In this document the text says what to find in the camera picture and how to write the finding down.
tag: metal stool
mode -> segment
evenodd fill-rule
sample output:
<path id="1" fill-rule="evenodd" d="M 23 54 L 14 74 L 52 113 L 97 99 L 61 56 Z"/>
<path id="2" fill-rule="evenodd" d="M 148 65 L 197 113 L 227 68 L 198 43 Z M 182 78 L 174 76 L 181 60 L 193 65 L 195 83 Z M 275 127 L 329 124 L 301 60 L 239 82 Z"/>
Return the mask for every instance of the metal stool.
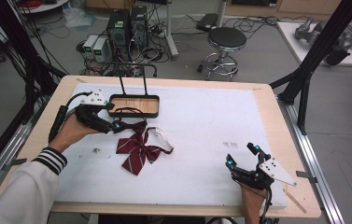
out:
<path id="1" fill-rule="evenodd" d="M 215 73 L 230 76 L 230 81 L 232 81 L 232 76 L 237 73 L 239 67 L 237 61 L 228 53 L 244 48 L 246 36 L 234 28 L 219 27 L 210 31 L 208 43 L 218 49 L 219 53 L 212 53 L 205 57 L 199 65 L 198 72 L 203 72 L 204 68 L 208 70 L 205 80 L 209 80 L 211 73 Z"/>

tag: black and white striped cuff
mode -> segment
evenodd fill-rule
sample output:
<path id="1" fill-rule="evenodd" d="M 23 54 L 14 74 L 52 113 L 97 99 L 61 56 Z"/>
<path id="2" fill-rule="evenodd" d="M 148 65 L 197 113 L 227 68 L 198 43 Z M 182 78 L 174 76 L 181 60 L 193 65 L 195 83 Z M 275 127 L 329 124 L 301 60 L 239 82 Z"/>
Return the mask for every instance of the black and white striped cuff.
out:
<path id="1" fill-rule="evenodd" d="M 48 166 L 48 168 L 50 168 L 50 170 L 56 175 L 59 175 L 65 165 L 67 165 L 67 159 L 65 156 L 51 147 L 45 147 L 42 149 L 41 153 L 39 153 L 33 161 L 39 161 Z"/>

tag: white robot part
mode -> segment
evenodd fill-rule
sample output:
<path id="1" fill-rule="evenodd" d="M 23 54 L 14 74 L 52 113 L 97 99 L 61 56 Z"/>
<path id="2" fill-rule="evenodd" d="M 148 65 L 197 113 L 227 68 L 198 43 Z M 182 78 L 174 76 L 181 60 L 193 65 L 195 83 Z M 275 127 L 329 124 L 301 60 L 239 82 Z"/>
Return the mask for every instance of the white robot part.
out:
<path id="1" fill-rule="evenodd" d="M 271 158 L 260 165 L 260 169 L 273 179 L 279 180 L 291 186 L 297 186 L 297 182 L 275 159 Z"/>
<path id="2" fill-rule="evenodd" d="M 101 92 L 101 90 L 99 90 L 99 91 L 93 92 L 85 99 L 81 100 L 80 103 L 82 105 L 106 105 L 107 101 L 103 93 Z"/>

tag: round stool seat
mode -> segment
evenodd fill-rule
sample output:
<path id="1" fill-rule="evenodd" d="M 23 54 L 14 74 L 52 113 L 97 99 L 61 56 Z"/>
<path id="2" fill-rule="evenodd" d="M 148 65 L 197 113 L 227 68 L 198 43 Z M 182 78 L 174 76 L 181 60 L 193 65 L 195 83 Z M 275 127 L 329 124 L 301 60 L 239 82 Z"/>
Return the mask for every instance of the round stool seat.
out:
<path id="1" fill-rule="evenodd" d="M 218 49 L 226 48 L 238 50 L 245 45 L 247 39 L 242 32 L 234 28 L 219 27 L 209 32 L 208 41 Z"/>

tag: white sleeve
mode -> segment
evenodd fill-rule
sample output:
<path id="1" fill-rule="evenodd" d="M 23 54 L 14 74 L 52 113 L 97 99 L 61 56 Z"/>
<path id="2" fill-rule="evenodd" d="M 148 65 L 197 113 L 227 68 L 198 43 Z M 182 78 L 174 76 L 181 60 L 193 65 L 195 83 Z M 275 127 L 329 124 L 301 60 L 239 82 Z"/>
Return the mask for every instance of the white sleeve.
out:
<path id="1" fill-rule="evenodd" d="M 46 147 L 33 161 L 21 165 L 0 197 L 0 223 L 46 224 L 58 192 L 59 173 L 66 164 L 65 156 Z"/>

